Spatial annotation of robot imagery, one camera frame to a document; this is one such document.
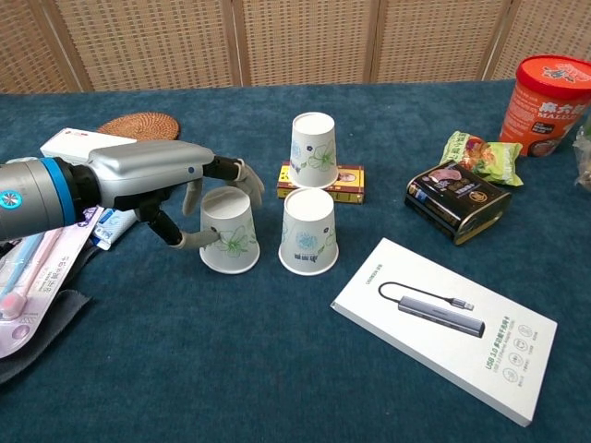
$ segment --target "black package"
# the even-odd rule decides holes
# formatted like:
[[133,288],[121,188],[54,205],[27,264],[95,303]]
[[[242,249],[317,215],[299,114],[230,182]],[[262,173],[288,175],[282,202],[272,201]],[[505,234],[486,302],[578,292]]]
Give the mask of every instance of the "black package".
[[453,161],[413,178],[404,197],[407,206],[434,223],[455,245],[496,222],[510,201],[509,192]]

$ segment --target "red lid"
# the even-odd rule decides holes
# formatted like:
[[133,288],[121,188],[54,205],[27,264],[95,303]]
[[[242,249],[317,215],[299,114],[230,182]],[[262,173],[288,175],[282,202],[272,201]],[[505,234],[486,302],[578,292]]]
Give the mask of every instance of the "red lid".
[[526,58],[516,72],[526,88],[563,100],[591,98],[591,63],[562,55]]

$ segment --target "round coaster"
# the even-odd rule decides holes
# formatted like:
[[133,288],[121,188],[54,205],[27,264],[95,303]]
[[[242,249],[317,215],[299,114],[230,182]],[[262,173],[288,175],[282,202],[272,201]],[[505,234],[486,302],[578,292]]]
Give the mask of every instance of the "round coaster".
[[178,123],[170,115],[137,113],[111,120],[99,127],[97,132],[135,140],[174,140],[178,129]]

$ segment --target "food package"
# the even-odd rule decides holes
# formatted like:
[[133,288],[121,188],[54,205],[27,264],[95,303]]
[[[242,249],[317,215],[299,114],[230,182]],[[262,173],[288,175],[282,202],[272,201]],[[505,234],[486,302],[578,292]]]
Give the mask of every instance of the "food package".
[[455,131],[447,140],[440,164],[453,160],[488,182],[521,186],[524,182],[515,172],[521,148],[521,143],[487,142]]

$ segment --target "table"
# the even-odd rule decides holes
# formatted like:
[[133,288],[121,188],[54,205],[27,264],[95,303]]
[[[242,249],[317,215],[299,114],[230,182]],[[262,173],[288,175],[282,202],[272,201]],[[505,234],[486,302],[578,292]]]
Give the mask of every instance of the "table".
[[[267,187],[261,256],[238,276],[137,224],[68,287],[92,298],[23,374],[0,386],[8,441],[589,441],[591,195],[570,135],[521,158],[525,186],[490,229],[455,246],[404,206],[456,129],[494,140],[510,80],[0,96],[0,159],[40,155],[63,127],[162,112],[179,138],[242,157]],[[292,119],[336,121],[340,163],[366,168],[363,205],[336,206],[340,257],[318,277],[282,267],[275,183]],[[220,186],[210,179],[205,187]],[[163,208],[186,230],[184,189]],[[330,308],[381,237],[558,322],[534,422],[522,428]]]

